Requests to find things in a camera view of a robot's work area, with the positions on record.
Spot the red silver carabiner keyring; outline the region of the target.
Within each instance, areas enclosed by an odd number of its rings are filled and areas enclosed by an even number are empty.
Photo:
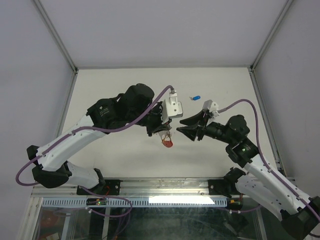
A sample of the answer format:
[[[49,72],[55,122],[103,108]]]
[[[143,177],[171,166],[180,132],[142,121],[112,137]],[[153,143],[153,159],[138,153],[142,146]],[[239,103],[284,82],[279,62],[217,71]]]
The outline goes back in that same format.
[[[172,148],[174,146],[172,133],[170,131],[164,131],[160,134],[161,143],[166,148]]]

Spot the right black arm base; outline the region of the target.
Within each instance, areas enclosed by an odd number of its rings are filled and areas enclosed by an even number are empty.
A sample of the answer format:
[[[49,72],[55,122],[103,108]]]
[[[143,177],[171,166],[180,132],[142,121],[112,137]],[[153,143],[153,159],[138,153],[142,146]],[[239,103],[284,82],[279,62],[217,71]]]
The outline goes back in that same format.
[[[240,195],[241,193],[236,189],[236,183],[240,177],[245,175],[246,173],[243,170],[232,167],[222,178],[209,179],[207,181],[209,195],[222,195],[227,198]]]

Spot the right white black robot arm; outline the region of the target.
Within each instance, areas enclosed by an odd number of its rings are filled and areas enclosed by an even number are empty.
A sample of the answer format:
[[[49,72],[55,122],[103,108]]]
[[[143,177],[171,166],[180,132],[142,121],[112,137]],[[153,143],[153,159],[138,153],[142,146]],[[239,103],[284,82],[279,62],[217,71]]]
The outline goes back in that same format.
[[[180,120],[177,131],[192,141],[209,137],[226,143],[228,157],[238,166],[223,177],[225,191],[249,196],[269,210],[291,237],[305,239],[320,223],[320,198],[300,190],[266,160],[248,138],[250,129],[243,115],[232,116],[226,124],[209,122],[212,116],[201,111]]]

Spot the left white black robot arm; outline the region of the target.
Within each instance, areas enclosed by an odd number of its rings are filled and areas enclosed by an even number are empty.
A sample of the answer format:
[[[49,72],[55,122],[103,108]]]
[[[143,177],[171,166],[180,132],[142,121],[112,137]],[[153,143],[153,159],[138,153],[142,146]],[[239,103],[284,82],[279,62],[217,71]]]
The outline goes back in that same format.
[[[143,83],[131,85],[116,97],[98,100],[64,134],[47,145],[27,148],[28,158],[35,165],[33,184],[48,189],[72,184],[96,195],[102,193],[106,184],[101,171],[77,166],[69,158],[92,142],[132,126],[144,127],[149,137],[165,134],[171,129],[178,105],[177,92],[171,85],[155,96]]]

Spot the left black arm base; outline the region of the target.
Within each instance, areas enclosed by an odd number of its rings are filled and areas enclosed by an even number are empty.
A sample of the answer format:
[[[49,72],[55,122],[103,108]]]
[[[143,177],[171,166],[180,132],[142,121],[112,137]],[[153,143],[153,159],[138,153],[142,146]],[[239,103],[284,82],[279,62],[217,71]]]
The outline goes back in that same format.
[[[118,196],[120,194],[121,182],[120,179],[99,179],[98,185],[88,190],[97,195]]]

